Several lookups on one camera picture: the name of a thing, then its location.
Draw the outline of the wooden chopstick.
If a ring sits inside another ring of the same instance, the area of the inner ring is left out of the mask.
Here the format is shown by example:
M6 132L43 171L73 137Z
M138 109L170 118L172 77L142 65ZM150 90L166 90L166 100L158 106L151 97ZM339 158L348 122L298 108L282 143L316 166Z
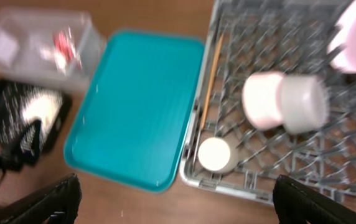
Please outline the wooden chopstick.
M207 119L207 113L208 113L208 106L210 104L210 96L212 93L212 88L213 88L213 84L215 81L215 75L217 72L217 67L218 67L218 59L220 56L220 52L222 49L222 42L223 42L223 38L224 38L224 34L222 34L216 44L216 48L215 48L215 52L213 55L213 60L212 60L212 68L210 71L210 77L209 77L209 81L208 81L208 86L207 86L207 92L206 92L206 97L205 97L205 103L204 103L204 110L203 110L203 114L202 114L202 119L200 122L200 129L203 130L203 128L205 127L205 122Z

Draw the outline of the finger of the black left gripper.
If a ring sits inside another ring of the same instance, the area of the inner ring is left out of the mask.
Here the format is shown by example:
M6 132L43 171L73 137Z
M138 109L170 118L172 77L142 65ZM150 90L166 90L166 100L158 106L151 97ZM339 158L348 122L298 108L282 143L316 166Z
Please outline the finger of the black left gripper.
M26 125L11 143L11 161L16 164L34 165L40 157L40 131L42 122L33 120Z

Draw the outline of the teal plastic tray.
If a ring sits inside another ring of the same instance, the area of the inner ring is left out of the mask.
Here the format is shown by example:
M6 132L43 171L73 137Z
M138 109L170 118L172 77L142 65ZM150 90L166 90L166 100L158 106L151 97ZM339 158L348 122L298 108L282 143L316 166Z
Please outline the teal plastic tray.
M72 168L152 193L173 183L205 46L119 30L106 45L63 148Z

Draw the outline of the red snack wrapper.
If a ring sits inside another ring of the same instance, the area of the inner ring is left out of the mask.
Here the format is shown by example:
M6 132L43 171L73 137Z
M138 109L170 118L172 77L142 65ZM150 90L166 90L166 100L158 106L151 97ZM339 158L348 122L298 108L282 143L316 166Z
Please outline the red snack wrapper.
M80 54L77 51L71 29L60 30L54 34L53 38L57 68L66 72L70 64L75 63L77 68L82 69Z

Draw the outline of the white ceramic cup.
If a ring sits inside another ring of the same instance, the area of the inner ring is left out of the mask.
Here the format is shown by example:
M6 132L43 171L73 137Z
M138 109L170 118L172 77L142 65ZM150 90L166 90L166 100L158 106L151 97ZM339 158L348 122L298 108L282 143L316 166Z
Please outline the white ceramic cup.
M197 156L204 169L219 174L232 171L239 163L238 151L222 138L203 141Z

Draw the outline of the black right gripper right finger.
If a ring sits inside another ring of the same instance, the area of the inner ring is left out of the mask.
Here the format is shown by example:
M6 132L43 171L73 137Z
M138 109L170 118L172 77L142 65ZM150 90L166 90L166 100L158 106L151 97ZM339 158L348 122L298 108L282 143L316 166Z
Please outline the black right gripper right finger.
M356 212L286 175L276 179L273 204L279 224L356 224Z

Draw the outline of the white rice grains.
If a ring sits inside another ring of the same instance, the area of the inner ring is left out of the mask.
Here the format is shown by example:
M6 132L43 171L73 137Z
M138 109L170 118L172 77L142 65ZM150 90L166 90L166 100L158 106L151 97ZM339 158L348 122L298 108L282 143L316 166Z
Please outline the white rice grains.
M0 143L11 143L23 128L33 120L42 122L40 150L43 151L63 105L63 94L39 86L9 83L1 92L1 105L5 108L0 126Z

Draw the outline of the pink shallow bowl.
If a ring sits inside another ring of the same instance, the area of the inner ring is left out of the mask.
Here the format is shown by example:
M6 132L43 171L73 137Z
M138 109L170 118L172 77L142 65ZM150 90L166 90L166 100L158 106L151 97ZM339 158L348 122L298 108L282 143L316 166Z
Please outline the pink shallow bowl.
M247 120L259 130L283 124L279 95L284 73L258 72L250 75L243 86L242 105Z

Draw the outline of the black plastic tray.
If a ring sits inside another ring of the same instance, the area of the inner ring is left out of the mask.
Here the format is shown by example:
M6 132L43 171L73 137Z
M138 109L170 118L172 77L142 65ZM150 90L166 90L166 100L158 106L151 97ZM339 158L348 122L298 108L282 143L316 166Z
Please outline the black plastic tray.
M1 105L1 92L3 91L3 89L5 89L5 87L9 83L21 83L21 82L0 80L0 126L1 126L2 119L3 119L4 115L6 114L5 108ZM53 149L54 144L58 138L60 129L61 129L61 127L68 115L68 112L70 111L70 108L72 106L72 97L64 92L62 92L62 94L63 94L63 105L59 111L59 114L58 114L57 119L53 125L53 128L51 129L51 132L48 135L48 139L44 145L44 149L40 153L40 157L44 154L49 153ZM28 166L35 165L35 164L29 165L29 164L13 163L13 161L11 161L11 143L0 143L0 146L1 146L1 155L0 155L1 163L5 168L11 169L11 170L20 170L21 167L24 165L28 165Z

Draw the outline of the clear plastic wrap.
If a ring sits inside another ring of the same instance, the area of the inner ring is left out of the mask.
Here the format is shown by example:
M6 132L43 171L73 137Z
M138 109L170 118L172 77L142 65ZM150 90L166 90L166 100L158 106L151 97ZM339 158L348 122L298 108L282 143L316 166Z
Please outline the clear plastic wrap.
M59 72L66 74L68 62L63 53L50 47L40 48L39 53L44 60L53 62Z

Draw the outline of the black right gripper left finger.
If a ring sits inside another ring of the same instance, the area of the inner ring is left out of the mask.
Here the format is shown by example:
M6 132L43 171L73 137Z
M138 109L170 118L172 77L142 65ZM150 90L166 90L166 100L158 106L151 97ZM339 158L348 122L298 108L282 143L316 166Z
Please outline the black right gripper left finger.
M0 224L74 223L82 199L78 176L55 183L0 209Z

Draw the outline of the grey bowl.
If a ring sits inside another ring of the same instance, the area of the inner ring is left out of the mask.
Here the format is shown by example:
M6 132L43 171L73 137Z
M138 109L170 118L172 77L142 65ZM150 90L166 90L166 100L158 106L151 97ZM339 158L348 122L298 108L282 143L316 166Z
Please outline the grey bowl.
M289 134L317 130L327 122L329 95L317 75L286 76L280 93L283 127Z

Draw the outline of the grey plastic dishwasher rack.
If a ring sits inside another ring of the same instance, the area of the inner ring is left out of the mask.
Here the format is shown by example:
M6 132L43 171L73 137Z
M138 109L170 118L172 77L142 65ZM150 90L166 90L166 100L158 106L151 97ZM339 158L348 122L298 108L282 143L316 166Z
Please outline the grey plastic dishwasher rack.
M216 1L195 94L180 175L193 187L265 204L278 176L288 175L356 211L356 75L334 69L340 52L327 51L336 21L348 1ZM204 110L216 44L224 34L203 130ZM327 124L290 135L284 128L259 131L245 117L241 91L255 72L316 74L329 93ZM219 174L204 169L199 146L222 138L238 151L239 163Z

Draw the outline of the clear plastic waste bin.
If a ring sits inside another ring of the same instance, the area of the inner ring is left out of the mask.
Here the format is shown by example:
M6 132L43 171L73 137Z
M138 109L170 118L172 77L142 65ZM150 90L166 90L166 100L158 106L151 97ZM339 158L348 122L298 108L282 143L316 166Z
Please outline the clear plastic waste bin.
M70 64L66 74L44 60L40 48L54 46L54 34L71 29L82 69ZM10 80L66 92L86 92L106 46L106 37L80 11L6 7L0 10L0 74Z

